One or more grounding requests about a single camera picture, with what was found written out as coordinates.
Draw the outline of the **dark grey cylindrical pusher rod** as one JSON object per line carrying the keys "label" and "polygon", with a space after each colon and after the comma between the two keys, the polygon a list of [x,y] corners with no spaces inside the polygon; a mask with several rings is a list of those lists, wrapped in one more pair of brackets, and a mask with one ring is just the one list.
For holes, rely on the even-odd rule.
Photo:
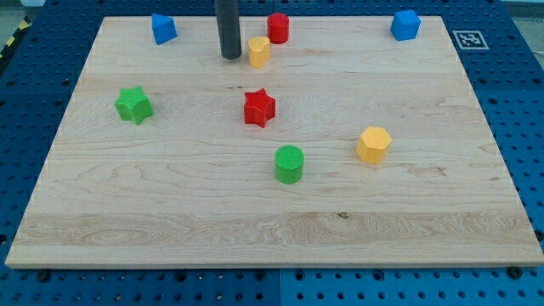
{"label": "dark grey cylindrical pusher rod", "polygon": [[241,57],[241,30],[237,0],[215,0],[221,55],[227,60]]}

